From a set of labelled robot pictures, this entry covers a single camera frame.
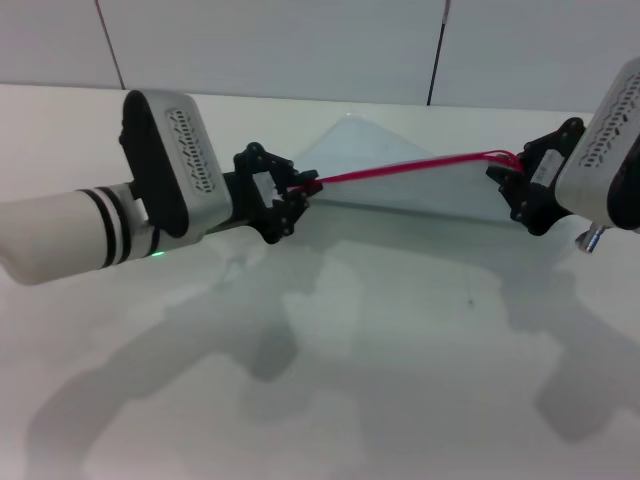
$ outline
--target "red cable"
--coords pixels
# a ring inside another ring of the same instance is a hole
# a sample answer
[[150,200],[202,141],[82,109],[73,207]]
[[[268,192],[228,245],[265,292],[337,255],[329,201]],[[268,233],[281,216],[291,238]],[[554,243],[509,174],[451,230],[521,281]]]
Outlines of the red cable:
[[498,163],[514,170],[523,171],[520,159],[511,152],[506,150],[491,150],[488,152],[467,153],[464,155],[456,155],[453,157],[435,158],[432,160],[417,160],[415,162],[403,163],[399,165],[388,165],[386,167],[371,168],[368,170],[360,170],[358,172],[344,173],[333,177],[322,178],[316,180],[319,183],[341,183],[353,180],[364,180],[366,178],[382,177],[386,175],[395,175],[397,173],[412,172],[415,170],[425,170],[427,168],[447,167],[460,163],[487,160],[492,163]]

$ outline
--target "translucent plastic sheet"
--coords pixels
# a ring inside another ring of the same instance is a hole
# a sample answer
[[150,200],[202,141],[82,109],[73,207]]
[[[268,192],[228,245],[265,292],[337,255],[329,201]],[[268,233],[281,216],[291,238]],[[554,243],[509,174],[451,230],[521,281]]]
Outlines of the translucent plastic sheet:
[[[315,168],[321,178],[326,178],[432,157],[395,133],[348,116],[300,155],[296,165]],[[479,161],[326,184],[316,198],[353,206],[509,221],[509,207],[498,186],[485,175],[486,169],[487,162]]]

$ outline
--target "white tabletop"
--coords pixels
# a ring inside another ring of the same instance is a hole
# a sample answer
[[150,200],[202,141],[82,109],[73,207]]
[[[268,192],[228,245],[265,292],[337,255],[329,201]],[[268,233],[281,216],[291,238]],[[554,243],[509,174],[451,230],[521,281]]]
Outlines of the white tabletop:
[[[128,180],[124,95],[1,87],[0,200]],[[227,169],[347,113],[436,154],[571,115],[196,100]],[[637,479],[640,239],[588,257],[585,226],[313,206],[276,246],[237,229],[38,287],[0,273],[0,478]]]

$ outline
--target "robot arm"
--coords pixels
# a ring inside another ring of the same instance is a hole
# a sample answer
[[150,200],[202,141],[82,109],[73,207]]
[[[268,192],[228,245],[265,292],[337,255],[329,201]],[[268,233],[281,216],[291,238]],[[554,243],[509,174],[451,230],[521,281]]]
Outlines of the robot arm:
[[487,175],[529,233],[580,215],[593,223],[576,243],[591,253],[609,228],[640,231],[640,58],[622,68],[588,128],[571,118],[518,156],[524,172],[491,166]]
[[223,174],[187,95],[132,91],[122,126],[133,182],[0,204],[0,261],[17,281],[106,268],[242,225],[276,243],[322,189],[317,172],[257,143]]

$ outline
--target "vent slot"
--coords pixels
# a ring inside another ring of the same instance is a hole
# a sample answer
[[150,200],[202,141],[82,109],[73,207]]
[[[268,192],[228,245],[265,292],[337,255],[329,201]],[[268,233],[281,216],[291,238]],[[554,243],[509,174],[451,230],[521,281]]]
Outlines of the vent slot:
[[209,165],[204,159],[200,139],[191,123],[191,115],[176,109],[168,112],[167,118],[194,191],[202,195],[212,193],[215,183]]
[[609,112],[602,120],[600,129],[593,136],[584,155],[578,161],[578,167],[598,168],[604,163],[607,153],[620,137],[620,131],[638,113],[640,105],[640,72],[630,75],[620,89]]

